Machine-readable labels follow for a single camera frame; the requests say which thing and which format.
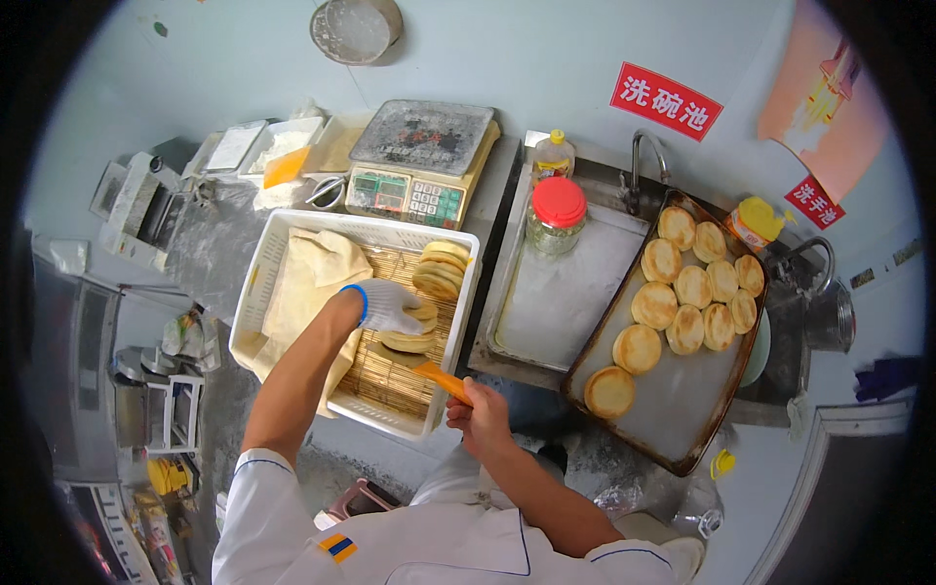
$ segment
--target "door frame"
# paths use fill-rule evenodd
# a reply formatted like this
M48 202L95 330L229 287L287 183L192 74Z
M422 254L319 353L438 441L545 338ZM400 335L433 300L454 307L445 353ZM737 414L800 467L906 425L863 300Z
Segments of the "door frame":
M773 536L744 581L745 585L767 583L786 553L812 500L832 437L855 437L906 432L913 410L911 399L849 406L819 406L812 418L806 456L797 483Z

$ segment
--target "orange scraper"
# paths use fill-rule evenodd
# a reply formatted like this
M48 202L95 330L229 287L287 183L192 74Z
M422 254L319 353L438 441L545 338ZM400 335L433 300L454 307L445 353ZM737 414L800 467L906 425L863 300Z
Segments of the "orange scraper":
M311 150L311 146L303 146L297 151L284 154L267 163L267 167L263 170L263 188L269 189L278 184L289 183L298 177Z
M390 349L383 344L368 344L368 351L373 351L381 358L387 358L393 363L400 364L404 368L409 368L414 373L418 373L424 378L429 378L442 387L443 390L459 399L460 401L473 406L471 400L465 395L465 385L460 379L450 373L445 373L439 366L435 365L429 356L423 354L408 354L403 351Z

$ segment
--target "metal tray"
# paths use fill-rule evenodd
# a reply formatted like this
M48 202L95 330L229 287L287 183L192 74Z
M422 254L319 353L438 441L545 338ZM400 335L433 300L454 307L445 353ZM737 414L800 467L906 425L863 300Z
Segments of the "metal tray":
M501 356L565 373L636 258L649 226L589 203L588 223L576 247L549 258L526 242L526 205L523 210L488 325L488 346Z
M734 262L739 256L752 254L741 239L688 195L670 189L661 210L671 206L682 207L696 222L709 221L721 227L728 249L726 260ZM657 222L654 222L618 292L561 385L565 397L586 414L591 413L583 399L585 382L601 368L613 365L611 346L615 338L622 329L634 324L631 301L647 282L639 269L639 258L647 243L657 237ZM682 253L682 263L683 266L705 266L692 250ZM649 372L635 376L636 397L631 410L615 420L603 420L592 415L632 447L680 477L691 473L705 453L735 396L747 365L768 289L767 269L759 258L758 263L764 271L765 285L764 291L755 299L757 320L751 331L736 336L723 352L713 352L702 346L690 356L677 356L669 350L666 339L662 339L660 362Z

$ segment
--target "blue glove cuff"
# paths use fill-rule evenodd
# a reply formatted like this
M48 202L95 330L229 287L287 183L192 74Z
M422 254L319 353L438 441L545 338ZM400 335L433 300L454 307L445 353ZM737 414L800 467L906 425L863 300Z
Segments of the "blue glove cuff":
M367 293L364 292L364 289L358 285L345 285L342 287L342 290L346 290L348 288L356 289L357 292L359 292L361 297L364 299L364 312L361 313L360 321L358 321L358 327L360 327L364 323L364 319L367 318Z

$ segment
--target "hand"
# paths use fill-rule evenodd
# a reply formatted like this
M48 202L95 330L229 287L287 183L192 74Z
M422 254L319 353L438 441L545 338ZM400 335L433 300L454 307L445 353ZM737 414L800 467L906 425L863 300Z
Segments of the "hand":
M459 399L448 399L446 425L461 429L465 450L482 464L498 454L517 447L507 423L507 400L491 388L465 377L465 394L475 404L468 406Z
M403 308L415 309L422 301L402 285L382 278L369 278L348 285L364 297L364 312L358 327L378 331L399 331L407 335L419 335L423 327L417 319L403 312Z

